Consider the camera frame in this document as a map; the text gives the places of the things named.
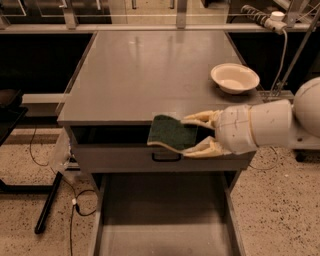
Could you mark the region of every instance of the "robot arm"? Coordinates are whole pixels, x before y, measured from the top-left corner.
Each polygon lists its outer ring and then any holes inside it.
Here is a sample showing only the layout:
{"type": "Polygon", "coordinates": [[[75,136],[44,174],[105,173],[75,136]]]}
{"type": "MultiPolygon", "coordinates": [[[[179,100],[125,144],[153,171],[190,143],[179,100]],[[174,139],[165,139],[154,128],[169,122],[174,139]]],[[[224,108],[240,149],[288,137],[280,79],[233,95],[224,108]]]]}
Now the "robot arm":
{"type": "Polygon", "coordinates": [[[215,130],[215,138],[185,150],[186,157],[243,154],[261,146],[320,149],[320,78],[299,89],[294,107],[288,100],[237,105],[190,115],[181,122],[215,130]]]}

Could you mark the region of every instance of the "gray table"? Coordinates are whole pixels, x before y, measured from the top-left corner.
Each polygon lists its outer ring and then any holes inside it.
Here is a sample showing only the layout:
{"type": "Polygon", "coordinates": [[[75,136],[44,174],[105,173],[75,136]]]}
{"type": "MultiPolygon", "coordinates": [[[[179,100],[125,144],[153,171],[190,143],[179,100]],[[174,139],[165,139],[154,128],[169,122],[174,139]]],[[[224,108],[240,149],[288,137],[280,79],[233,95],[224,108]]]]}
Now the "gray table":
{"type": "Polygon", "coordinates": [[[180,119],[261,102],[255,90],[231,96],[211,80],[214,66],[240,62],[224,33],[104,31],[84,57],[58,122],[81,171],[97,185],[89,254],[244,255],[230,192],[253,154],[174,161],[167,150],[146,146],[157,114],[180,119]],[[172,232],[181,222],[184,228],[172,232]]]}

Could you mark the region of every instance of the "white bowl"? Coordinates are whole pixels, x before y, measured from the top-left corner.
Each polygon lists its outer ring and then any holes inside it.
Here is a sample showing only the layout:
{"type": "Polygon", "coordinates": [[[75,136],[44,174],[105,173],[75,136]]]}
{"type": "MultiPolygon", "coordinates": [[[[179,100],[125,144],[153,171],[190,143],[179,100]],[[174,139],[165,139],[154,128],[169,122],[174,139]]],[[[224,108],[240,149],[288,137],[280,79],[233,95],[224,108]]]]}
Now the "white bowl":
{"type": "Polygon", "coordinates": [[[220,89],[230,94],[240,94],[258,86],[259,76],[250,68],[235,63],[225,63],[211,70],[211,77],[220,89]]]}

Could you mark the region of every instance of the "open drawer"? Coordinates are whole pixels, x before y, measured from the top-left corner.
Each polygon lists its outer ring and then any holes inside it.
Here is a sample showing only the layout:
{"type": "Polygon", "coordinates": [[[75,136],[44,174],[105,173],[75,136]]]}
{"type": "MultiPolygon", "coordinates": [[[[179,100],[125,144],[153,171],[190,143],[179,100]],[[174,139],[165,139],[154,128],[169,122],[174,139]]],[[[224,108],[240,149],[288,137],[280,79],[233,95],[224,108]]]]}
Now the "open drawer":
{"type": "MultiPolygon", "coordinates": [[[[71,127],[72,151],[81,171],[189,172],[246,169],[253,153],[211,159],[190,159],[162,147],[148,147],[149,125],[71,127]]],[[[198,132],[201,141],[207,135],[198,132]]]]}
{"type": "Polygon", "coordinates": [[[223,173],[104,174],[89,255],[242,255],[223,173]]]}

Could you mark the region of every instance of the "speckled floor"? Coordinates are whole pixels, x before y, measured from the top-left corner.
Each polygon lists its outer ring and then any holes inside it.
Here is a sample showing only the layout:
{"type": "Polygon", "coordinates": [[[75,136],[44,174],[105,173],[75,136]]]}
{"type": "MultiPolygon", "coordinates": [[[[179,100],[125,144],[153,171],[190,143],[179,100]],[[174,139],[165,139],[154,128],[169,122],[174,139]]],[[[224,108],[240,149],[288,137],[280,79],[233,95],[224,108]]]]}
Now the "speckled floor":
{"type": "MultiPolygon", "coordinates": [[[[49,167],[36,165],[29,153],[32,129],[18,130],[0,147],[0,177],[7,184],[51,184],[49,167]]],[[[32,144],[34,158],[46,164],[60,129],[39,129],[32,144]]],[[[276,148],[260,149],[251,165],[242,172],[232,199],[247,256],[320,255],[320,159],[297,163],[293,152],[276,148]]],[[[76,193],[91,189],[85,179],[65,177],[76,193]]],[[[34,234],[44,205],[44,195],[0,195],[0,255],[70,255],[72,189],[61,183],[46,230],[34,234]]],[[[95,208],[96,196],[79,198],[83,212],[95,208]]],[[[74,214],[73,255],[87,255],[94,215],[74,214]]]]}

